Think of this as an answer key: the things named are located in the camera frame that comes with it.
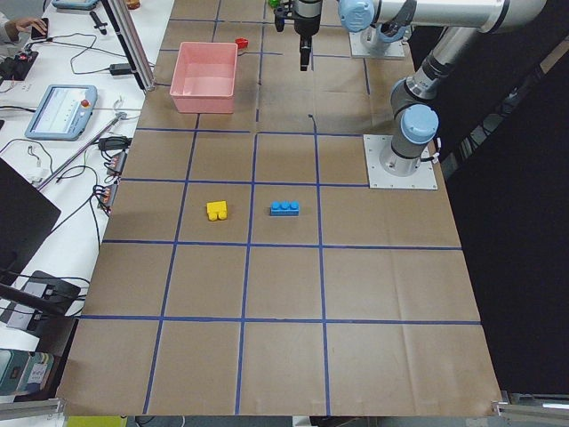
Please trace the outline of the person hand with phone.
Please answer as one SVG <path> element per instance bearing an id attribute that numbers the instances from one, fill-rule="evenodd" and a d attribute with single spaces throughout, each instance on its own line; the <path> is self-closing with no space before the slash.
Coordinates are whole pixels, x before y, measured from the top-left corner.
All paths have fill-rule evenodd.
<path id="1" fill-rule="evenodd" d="M 8 20 L 4 24 L 7 36 L 12 42 L 20 39 L 20 33 L 30 33 L 32 29 L 36 30 L 41 36 L 48 33 L 47 25 L 40 18 L 23 17 L 14 20 Z"/>

